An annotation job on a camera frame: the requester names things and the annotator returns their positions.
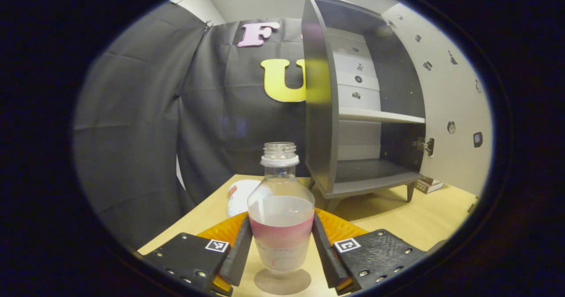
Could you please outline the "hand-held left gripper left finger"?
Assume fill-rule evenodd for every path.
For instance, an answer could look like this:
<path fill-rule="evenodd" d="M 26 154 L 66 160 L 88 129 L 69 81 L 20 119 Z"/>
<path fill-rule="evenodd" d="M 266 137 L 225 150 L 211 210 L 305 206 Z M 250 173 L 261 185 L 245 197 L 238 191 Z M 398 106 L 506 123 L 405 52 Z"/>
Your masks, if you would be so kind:
<path fill-rule="evenodd" d="M 197 235 L 179 233 L 143 260 L 186 287 L 232 295 L 241 283 L 251 242 L 249 217 L 233 216 Z"/>

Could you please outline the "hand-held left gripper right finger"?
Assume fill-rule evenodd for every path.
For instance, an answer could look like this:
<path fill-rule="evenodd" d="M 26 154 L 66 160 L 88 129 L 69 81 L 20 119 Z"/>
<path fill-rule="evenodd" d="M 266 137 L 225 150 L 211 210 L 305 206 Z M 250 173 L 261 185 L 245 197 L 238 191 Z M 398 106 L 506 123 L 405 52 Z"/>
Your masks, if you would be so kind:
<path fill-rule="evenodd" d="M 327 285 L 337 295 L 382 286 L 428 255 L 388 230 L 367 231 L 319 208 L 312 234 Z"/>

